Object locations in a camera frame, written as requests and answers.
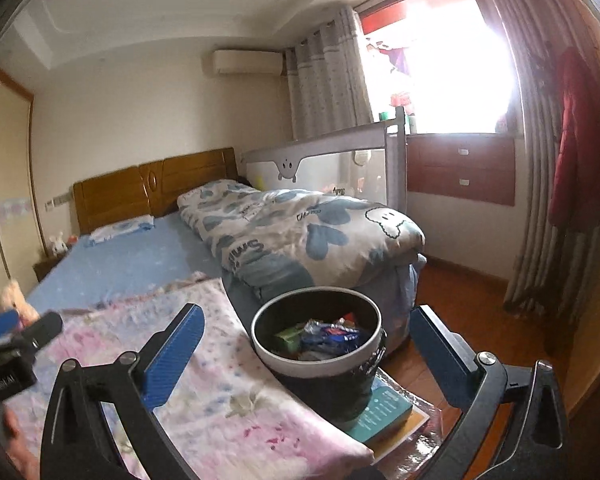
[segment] bright window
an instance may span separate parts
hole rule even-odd
[[[418,133],[506,130],[514,71],[475,0],[403,0],[364,16],[374,116],[403,105]]]

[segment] nightstand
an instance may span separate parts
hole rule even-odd
[[[60,256],[50,256],[48,258],[45,258],[44,260],[40,260],[36,264],[33,264],[33,271],[36,273],[38,282],[44,280],[45,276],[51,272],[51,269],[53,269],[57,264],[59,264],[60,260],[67,256],[67,254],[68,253],[61,254]]]

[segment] black trash can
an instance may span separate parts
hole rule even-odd
[[[357,350],[326,361],[294,361],[272,352],[274,335],[309,319],[332,321],[349,312],[371,334]],[[253,318],[251,340],[278,380],[316,413],[343,430],[350,428],[371,398],[371,385],[386,349],[376,304],[364,294],[336,286],[293,290],[266,303]]]

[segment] curtain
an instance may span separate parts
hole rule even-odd
[[[523,109],[528,203],[525,235],[509,282],[505,308],[577,317],[586,300],[599,228],[558,230],[548,222],[562,131],[562,103],[555,87],[555,59],[574,46],[600,81],[594,44],[570,0],[493,0],[512,50]],[[547,281],[555,297],[547,299]]]
[[[373,122],[362,68],[360,17],[347,6],[286,51],[295,139]]]

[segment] wardrobe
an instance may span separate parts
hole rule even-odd
[[[44,254],[30,172],[33,95],[0,70],[0,288],[18,280],[26,296]]]

